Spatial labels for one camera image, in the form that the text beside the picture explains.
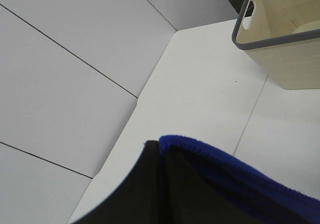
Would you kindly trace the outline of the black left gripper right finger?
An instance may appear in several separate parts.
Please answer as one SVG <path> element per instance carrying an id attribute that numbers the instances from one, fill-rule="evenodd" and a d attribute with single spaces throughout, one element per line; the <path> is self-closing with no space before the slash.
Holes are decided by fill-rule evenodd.
<path id="1" fill-rule="evenodd" d="M 163 157 L 164 224 L 309 224 L 288 204 L 239 180 L 218 162 L 178 148 Z"/>

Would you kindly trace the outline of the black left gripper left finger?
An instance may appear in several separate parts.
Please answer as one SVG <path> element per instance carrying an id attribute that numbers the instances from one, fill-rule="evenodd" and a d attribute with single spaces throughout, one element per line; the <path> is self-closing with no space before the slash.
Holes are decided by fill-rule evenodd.
<path id="1" fill-rule="evenodd" d="M 159 224 L 158 141 L 147 141 L 121 184 L 76 224 Z"/>

